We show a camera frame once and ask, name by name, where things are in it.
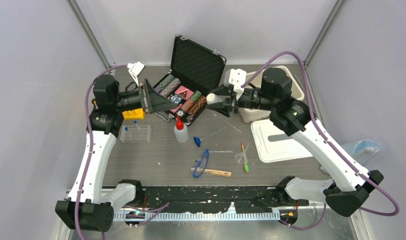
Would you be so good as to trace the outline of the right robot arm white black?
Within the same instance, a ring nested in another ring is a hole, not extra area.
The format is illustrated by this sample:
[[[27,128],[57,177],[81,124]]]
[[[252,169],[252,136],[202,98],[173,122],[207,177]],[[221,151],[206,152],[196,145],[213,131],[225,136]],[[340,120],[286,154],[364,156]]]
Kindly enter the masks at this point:
[[[240,108],[269,111],[269,120],[291,137],[327,169],[329,180],[306,180],[285,177],[277,186],[276,198],[282,205],[294,200],[309,200],[327,204],[343,217],[351,216],[368,199],[375,185],[384,176],[378,170],[362,168],[340,146],[332,147],[327,131],[318,119],[311,119],[306,103],[292,96],[292,80],[278,67],[262,72],[261,85],[244,88],[246,73],[241,69],[228,71],[229,79],[211,90],[207,107],[226,117]]]

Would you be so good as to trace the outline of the blue safety glasses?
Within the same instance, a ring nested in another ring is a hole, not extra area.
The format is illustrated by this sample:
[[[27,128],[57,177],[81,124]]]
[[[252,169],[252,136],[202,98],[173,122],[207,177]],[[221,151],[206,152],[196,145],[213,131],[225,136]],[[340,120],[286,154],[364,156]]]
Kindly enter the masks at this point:
[[[194,178],[198,179],[198,178],[203,174],[203,172],[204,172],[204,171],[206,170],[206,168],[207,168],[207,165],[208,165],[208,162],[209,162],[209,158],[210,158],[209,149],[206,148],[206,149],[204,150],[202,156],[201,156],[201,159],[196,162],[196,165],[195,165],[195,166],[193,167],[193,169],[192,169],[192,170],[193,170],[192,176],[193,176]],[[197,173],[198,169],[202,166],[203,161],[205,161],[205,163],[204,163],[204,166],[203,166],[203,168],[202,168],[202,171],[201,171],[201,173]]]

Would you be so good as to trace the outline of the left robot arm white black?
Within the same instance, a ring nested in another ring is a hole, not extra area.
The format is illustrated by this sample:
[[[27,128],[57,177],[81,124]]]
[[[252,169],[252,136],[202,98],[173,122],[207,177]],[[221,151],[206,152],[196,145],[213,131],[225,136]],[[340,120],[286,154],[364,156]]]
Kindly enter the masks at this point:
[[[68,197],[57,201],[55,213],[71,230],[105,233],[117,211],[128,204],[139,207],[145,199],[139,180],[121,180],[112,191],[102,194],[109,156],[124,121],[123,112],[143,109],[144,113],[153,114],[176,105],[157,93],[148,80],[136,89],[121,92],[119,82],[109,74],[98,76],[88,92],[93,93],[95,103],[92,110],[85,110],[83,159]]]

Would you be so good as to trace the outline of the clear plastic well plate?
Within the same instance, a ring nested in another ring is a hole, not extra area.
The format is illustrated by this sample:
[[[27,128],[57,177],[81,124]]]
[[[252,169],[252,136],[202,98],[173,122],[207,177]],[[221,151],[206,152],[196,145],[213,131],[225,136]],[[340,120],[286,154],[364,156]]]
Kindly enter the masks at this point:
[[[135,125],[129,125],[129,127],[131,132],[129,136],[125,136],[124,134],[125,125],[121,128],[120,140],[123,143],[150,141],[152,131],[150,125],[140,125],[140,130],[137,130]]]

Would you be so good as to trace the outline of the beige plastic bin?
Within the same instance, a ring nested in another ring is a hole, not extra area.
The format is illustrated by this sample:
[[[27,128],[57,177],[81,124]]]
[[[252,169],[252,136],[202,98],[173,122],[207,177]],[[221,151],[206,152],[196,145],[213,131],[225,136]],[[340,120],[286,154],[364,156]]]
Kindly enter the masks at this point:
[[[275,68],[282,69],[291,79],[291,96],[299,101],[303,101],[305,99],[305,93],[297,77],[293,75],[290,69],[285,65],[278,65],[275,66]],[[252,80],[251,84],[253,84],[255,87],[261,87],[263,72],[264,70]],[[270,115],[270,111],[249,108],[239,108],[239,113],[241,114],[242,119],[245,123],[267,119]]]

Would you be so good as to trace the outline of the yellow test tube rack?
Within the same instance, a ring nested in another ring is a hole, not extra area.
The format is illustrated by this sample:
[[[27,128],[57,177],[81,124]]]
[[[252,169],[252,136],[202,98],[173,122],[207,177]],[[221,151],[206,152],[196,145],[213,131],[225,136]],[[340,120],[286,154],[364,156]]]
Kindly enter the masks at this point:
[[[142,108],[137,108],[134,110],[125,110],[122,112],[125,120],[144,120],[146,113]]]

